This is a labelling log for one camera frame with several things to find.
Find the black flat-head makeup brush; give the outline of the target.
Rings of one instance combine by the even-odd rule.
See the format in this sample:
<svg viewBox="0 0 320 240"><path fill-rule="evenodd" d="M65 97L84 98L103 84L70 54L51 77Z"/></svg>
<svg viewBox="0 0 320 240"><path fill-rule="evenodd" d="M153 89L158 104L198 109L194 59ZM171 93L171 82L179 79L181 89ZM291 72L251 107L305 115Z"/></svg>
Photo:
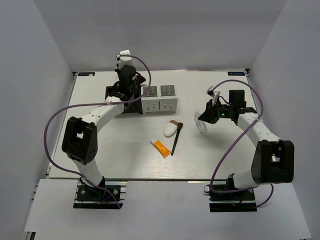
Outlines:
<svg viewBox="0 0 320 240"><path fill-rule="evenodd" d="M171 156L174 155L174 152L175 152L175 149L176 149L176 146L178 143L179 135L180 135L180 132L181 132L181 129L183 128L183 126L184 126L184 124L182 122L179 122L177 124L177 131L176 131L175 139L174 139L172 150L171 150Z"/></svg>

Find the white oval makeup sponge case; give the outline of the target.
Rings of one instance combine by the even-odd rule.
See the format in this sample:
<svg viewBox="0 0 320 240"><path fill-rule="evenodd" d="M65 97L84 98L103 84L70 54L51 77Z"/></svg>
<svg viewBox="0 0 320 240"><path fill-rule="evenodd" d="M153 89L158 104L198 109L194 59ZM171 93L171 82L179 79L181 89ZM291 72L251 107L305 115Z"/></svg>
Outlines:
<svg viewBox="0 0 320 240"><path fill-rule="evenodd" d="M166 138L172 137L178 129L178 122L176 120L170 120L164 127L163 134Z"/></svg>

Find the orange cream tube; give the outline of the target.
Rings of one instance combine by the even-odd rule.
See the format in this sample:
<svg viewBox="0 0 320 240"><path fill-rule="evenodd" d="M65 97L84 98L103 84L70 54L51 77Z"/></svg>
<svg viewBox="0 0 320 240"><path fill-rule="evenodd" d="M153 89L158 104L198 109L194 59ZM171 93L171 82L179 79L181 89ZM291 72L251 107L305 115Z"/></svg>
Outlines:
<svg viewBox="0 0 320 240"><path fill-rule="evenodd" d="M163 143L159 140L151 140L151 145L155 147L155 149L162 155L162 157L165 159L171 154L171 151L163 145Z"/></svg>

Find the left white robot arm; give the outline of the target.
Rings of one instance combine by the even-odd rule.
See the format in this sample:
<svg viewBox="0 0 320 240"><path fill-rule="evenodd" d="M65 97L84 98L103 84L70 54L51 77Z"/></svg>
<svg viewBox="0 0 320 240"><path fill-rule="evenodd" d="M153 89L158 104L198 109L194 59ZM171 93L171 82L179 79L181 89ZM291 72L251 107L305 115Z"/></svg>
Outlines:
<svg viewBox="0 0 320 240"><path fill-rule="evenodd" d="M105 196L105 179L95 160L98 152L98 133L113 118L129 109L141 95L145 78L132 65L117 68L118 81L111 87L104 105L82 117L70 117L62 141L62 151L74 162L88 193L99 200Z"/></svg>

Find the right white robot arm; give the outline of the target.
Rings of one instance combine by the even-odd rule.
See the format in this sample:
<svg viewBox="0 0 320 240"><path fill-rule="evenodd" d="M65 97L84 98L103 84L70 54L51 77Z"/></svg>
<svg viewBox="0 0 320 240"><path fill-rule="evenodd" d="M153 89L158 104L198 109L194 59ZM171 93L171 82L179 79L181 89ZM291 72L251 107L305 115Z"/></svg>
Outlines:
<svg viewBox="0 0 320 240"><path fill-rule="evenodd" d="M208 89L211 100L199 120L215 124L219 119L230 119L248 136L255 152L251 166L241 173L232 173L225 187L226 195L236 200L244 189L266 184L290 183L294 178L295 146L290 140L282 140L273 134L259 118L253 107L245 101L245 91L230 90L229 101L220 102L220 90Z"/></svg>

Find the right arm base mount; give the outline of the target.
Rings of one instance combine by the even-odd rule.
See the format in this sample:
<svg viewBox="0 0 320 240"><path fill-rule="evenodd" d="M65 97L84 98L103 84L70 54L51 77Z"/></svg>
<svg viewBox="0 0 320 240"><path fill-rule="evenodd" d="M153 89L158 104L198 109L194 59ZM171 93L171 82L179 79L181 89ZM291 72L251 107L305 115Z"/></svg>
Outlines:
<svg viewBox="0 0 320 240"><path fill-rule="evenodd" d="M210 185L204 186L203 191L209 195L209 210L211 213L256 212L256 198L253 190L235 193L215 193Z"/></svg>

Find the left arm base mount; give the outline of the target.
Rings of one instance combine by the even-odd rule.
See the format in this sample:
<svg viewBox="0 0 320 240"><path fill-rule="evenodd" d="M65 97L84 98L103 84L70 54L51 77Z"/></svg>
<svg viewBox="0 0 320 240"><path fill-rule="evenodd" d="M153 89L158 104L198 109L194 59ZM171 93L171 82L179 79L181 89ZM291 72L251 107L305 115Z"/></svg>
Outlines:
<svg viewBox="0 0 320 240"><path fill-rule="evenodd" d="M123 181L105 181L99 185L110 191L115 197L114 201L110 193L87 186L82 180L78 180L76 193L73 201L74 209L95 209L95 210L119 210L126 197L127 182Z"/></svg>

